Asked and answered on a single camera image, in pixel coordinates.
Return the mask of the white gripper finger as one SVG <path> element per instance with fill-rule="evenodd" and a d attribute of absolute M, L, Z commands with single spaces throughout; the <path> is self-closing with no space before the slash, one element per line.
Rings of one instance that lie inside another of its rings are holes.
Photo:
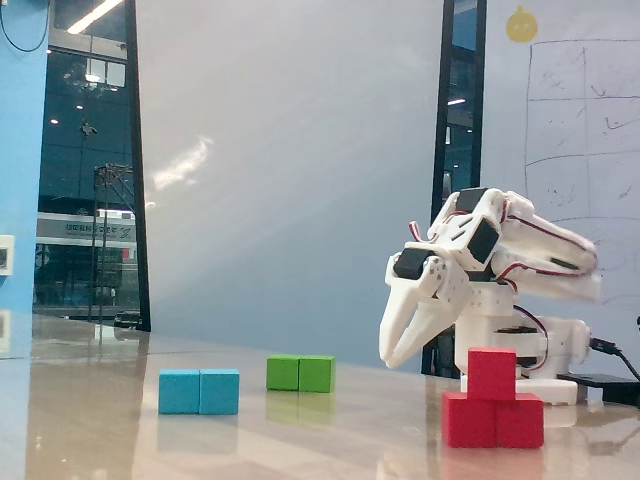
<path fill-rule="evenodd" d="M 425 344 L 423 328 L 414 316 L 421 298 L 418 282 L 392 279 L 379 327 L 379 355 L 386 366 L 401 366 Z"/>
<path fill-rule="evenodd" d="M 391 367 L 404 364 L 452 323 L 453 315 L 441 301 L 429 299 L 420 302 L 393 349 Z"/>

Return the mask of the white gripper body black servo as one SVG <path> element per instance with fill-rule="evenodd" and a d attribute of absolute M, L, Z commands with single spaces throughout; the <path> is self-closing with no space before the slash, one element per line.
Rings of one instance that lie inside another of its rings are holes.
<path fill-rule="evenodd" d="M 470 298 L 470 282 L 453 255 L 439 246 L 407 242 L 388 262 L 385 283 L 388 304 L 413 305 L 439 301 L 464 306 Z"/>

